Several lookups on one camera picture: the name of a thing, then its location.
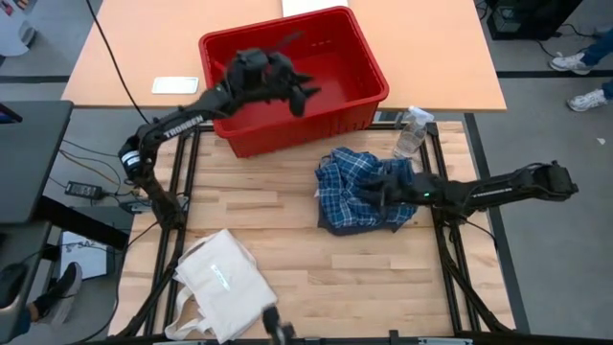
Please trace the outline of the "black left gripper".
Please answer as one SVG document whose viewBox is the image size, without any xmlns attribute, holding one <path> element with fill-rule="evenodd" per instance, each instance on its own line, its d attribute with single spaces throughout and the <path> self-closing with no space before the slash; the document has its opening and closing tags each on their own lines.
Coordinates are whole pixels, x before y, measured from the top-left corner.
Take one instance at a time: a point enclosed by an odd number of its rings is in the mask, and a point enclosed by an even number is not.
<svg viewBox="0 0 613 345">
<path fill-rule="evenodd" d="M 322 90 L 310 83 L 314 77 L 294 70 L 293 62 L 279 52 L 252 48 L 237 51 L 225 72 L 225 87 L 241 102 L 286 100 L 293 116 L 303 117 L 307 96 Z"/>
</svg>

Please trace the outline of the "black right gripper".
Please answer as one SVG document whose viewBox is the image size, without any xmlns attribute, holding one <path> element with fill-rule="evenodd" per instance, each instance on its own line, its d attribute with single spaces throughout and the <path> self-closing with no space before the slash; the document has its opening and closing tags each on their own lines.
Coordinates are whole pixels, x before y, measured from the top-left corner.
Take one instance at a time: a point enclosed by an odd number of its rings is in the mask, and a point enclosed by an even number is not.
<svg viewBox="0 0 613 345">
<path fill-rule="evenodd" d="M 417 173 L 411 181 L 400 175 L 381 175 L 363 181 L 357 196 L 371 204 L 418 206 L 442 205 L 444 183 L 436 175 Z"/>
</svg>

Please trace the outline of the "blue plaid shirt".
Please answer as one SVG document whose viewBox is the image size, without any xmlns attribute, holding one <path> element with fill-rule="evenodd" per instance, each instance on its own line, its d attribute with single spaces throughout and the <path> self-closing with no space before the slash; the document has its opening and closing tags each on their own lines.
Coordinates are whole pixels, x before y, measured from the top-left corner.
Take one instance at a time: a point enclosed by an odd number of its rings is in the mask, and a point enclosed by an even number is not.
<svg viewBox="0 0 613 345">
<path fill-rule="evenodd" d="M 365 202 L 356 194 L 363 181 L 384 174 L 400 175 L 411 181 L 414 176 L 411 161 L 379 159 L 364 151 L 356 152 L 346 147 L 332 149 L 320 159 L 315 170 L 319 218 L 326 218 L 335 227 L 354 225 L 401 224 L 410 220 L 418 208 L 400 204 L 380 208 Z"/>
</svg>

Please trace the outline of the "red plastic laundry bin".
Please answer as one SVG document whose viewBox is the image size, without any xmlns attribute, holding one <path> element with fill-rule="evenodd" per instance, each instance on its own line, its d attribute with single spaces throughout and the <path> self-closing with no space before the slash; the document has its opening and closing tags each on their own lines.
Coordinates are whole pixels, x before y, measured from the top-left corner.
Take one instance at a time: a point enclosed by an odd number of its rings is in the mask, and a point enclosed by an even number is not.
<svg viewBox="0 0 613 345">
<path fill-rule="evenodd" d="M 389 86 L 365 36 L 347 7 L 269 20 L 212 32 L 198 42 L 207 86 L 223 79 L 237 51 L 263 48 L 289 57 L 322 90 L 306 102 L 304 117 L 287 103 L 250 103 L 226 120 L 216 134 L 234 154 L 248 157 L 368 127 Z"/>
</svg>

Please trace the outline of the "clear plastic spray bottle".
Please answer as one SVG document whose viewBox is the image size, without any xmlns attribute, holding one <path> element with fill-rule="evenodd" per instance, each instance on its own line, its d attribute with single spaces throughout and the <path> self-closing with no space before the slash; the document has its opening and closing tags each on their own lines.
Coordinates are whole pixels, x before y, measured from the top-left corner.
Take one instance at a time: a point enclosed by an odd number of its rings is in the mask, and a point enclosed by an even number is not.
<svg viewBox="0 0 613 345">
<path fill-rule="evenodd" d="M 433 114 L 413 105 L 406 112 L 397 115 L 395 128 L 400 129 L 400 135 L 393 149 L 393 156 L 409 158 L 416 153 L 425 140 L 427 125 L 433 121 Z"/>
</svg>

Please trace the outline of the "white paper sheet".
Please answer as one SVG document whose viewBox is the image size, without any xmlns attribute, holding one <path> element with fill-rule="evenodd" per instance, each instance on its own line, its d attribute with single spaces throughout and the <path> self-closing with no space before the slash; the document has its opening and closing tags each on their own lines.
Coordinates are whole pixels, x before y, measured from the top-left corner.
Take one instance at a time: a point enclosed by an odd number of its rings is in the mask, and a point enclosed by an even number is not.
<svg viewBox="0 0 613 345">
<path fill-rule="evenodd" d="M 349 0 L 282 0 L 282 13 L 288 17 L 348 5 Z"/>
</svg>

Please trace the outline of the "white rectangular pad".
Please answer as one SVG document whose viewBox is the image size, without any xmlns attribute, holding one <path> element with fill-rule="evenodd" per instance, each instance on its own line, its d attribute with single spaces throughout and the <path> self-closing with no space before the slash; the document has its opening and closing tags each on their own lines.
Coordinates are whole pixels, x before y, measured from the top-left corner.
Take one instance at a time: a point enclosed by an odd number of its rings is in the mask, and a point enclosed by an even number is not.
<svg viewBox="0 0 613 345">
<path fill-rule="evenodd" d="M 157 77 L 151 93 L 162 95 L 194 94 L 199 85 L 198 77 Z"/>
</svg>

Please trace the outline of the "light wooden desk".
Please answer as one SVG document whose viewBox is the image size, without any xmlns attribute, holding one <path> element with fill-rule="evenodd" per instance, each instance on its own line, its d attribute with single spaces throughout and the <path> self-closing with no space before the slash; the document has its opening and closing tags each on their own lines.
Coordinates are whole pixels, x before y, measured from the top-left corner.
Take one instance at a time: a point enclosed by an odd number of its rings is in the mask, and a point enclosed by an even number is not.
<svg viewBox="0 0 613 345">
<path fill-rule="evenodd" d="M 390 92 L 384 108 L 496 112 L 507 106 L 473 0 L 349 0 Z M 77 106 L 167 107 L 157 77 L 198 77 L 209 32 L 278 18 L 282 0 L 103 0 L 63 99 Z"/>
</svg>

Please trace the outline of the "cream canvas tote bag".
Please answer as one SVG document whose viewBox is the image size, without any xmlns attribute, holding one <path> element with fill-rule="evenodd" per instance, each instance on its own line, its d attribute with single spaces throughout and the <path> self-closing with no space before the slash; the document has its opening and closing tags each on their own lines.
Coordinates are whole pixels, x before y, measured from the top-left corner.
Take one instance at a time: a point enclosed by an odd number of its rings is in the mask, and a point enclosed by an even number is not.
<svg viewBox="0 0 613 345">
<path fill-rule="evenodd" d="M 196 241 L 179 258 L 173 279 L 183 285 L 175 310 L 181 313 L 194 299 L 198 316 L 181 325 L 175 318 L 165 328 L 171 340 L 191 332 L 212 333 L 224 343 L 248 330 L 263 310 L 277 302 L 255 258 L 227 229 Z"/>
</svg>

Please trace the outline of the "person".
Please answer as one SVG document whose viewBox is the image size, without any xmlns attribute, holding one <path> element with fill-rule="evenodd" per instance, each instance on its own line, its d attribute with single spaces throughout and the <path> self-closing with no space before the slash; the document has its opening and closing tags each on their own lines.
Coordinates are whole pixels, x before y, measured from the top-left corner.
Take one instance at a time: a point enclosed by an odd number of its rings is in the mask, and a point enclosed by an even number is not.
<svg viewBox="0 0 613 345">
<path fill-rule="evenodd" d="M 613 27 L 602 34 L 595 43 L 571 56 L 557 56 L 549 61 L 549 66 L 558 72 L 573 72 L 587 75 L 606 56 L 613 54 Z M 605 82 L 594 91 L 577 95 L 567 102 L 569 108 L 584 112 L 613 103 L 613 80 Z"/>
</svg>

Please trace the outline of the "black support beam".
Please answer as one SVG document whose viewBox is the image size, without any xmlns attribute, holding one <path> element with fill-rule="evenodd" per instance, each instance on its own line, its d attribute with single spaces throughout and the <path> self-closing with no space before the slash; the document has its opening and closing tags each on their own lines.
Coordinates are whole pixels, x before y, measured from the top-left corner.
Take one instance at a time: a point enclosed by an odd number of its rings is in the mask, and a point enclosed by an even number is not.
<svg viewBox="0 0 613 345">
<path fill-rule="evenodd" d="M 126 233 L 75 211 L 73 208 L 47 196 L 42 196 L 38 201 L 34 210 L 34 218 L 47 220 L 65 231 L 115 249 L 124 249 L 128 244 Z"/>
</svg>

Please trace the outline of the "dark grey flat panel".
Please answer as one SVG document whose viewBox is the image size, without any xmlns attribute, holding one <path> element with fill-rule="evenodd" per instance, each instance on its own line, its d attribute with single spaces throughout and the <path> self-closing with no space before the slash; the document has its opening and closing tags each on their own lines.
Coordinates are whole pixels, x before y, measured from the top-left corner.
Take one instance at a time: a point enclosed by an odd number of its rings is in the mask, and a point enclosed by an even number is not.
<svg viewBox="0 0 613 345">
<path fill-rule="evenodd" d="M 70 101 L 0 103 L 1 113 L 19 117 L 0 124 L 0 225 L 38 217 L 73 108 Z"/>
</svg>

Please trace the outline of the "white rounded object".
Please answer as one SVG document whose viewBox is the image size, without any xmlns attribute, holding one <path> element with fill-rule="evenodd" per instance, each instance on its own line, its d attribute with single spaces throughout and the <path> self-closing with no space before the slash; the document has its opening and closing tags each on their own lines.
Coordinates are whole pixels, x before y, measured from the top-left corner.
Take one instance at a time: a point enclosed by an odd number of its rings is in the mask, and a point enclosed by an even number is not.
<svg viewBox="0 0 613 345">
<path fill-rule="evenodd" d="M 29 16 L 37 0 L 0 0 L 0 57 L 19 57 L 30 51 L 36 29 Z"/>
</svg>

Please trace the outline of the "person's foot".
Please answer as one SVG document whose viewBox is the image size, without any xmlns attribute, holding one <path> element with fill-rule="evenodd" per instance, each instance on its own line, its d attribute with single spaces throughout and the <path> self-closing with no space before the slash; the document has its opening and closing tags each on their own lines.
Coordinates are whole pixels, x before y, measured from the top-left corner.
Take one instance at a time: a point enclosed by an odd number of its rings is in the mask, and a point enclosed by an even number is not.
<svg viewBox="0 0 613 345">
<path fill-rule="evenodd" d="M 30 303 L 25 312 L 28 324 L 63 324 L 71 311 L 82 282 L 82 268 L 76 262 L 68 264 L 57 283 Z"/>
</svg>

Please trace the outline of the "black computer mouse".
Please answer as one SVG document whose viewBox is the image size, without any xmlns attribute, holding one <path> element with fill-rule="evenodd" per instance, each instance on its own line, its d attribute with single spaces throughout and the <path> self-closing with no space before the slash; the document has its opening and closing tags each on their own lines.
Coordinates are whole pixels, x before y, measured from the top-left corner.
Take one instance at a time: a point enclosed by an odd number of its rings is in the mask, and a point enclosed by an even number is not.
<svg viewBox="0 0 613 345">
<path fill-rule="evenodd" d="M 16 299 L 26 273 L 24 264 L 9 264 L 0 270 L 0 309 L 7 308 Z"/>
</svg>

